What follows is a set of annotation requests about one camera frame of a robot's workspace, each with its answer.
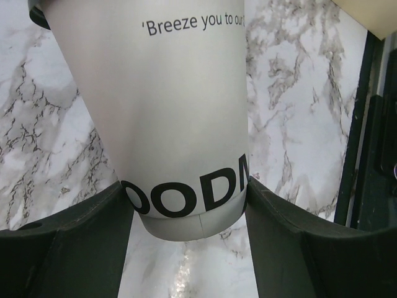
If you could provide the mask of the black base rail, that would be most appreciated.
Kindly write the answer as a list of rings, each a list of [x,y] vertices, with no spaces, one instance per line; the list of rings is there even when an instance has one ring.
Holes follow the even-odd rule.
[[[367,34],[334,222],[396,226],[396,34]]]

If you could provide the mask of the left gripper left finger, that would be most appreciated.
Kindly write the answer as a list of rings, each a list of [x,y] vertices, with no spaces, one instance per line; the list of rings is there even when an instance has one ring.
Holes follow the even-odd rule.
[[[116,182],[49,217],[1,230],[1,297],[117,297],[133,213]]]

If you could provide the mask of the brown paper bag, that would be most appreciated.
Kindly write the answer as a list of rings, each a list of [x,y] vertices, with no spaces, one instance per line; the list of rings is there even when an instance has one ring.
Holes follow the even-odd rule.
[[[396,33],[396,0],[332,1],[380,40]]]

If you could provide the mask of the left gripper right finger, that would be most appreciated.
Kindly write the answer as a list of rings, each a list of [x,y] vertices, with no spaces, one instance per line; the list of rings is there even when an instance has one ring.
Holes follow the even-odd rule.
[[[364,232],[317,217],[255,178],[246,223],[260,297],[395,297],[396,229]]]

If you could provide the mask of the white paper cup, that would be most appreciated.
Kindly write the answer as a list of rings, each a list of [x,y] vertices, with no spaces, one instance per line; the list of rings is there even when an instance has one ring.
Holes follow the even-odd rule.
[[[243,1],[42,1],[115,172],[149,233],[207,238],[249,177]]]

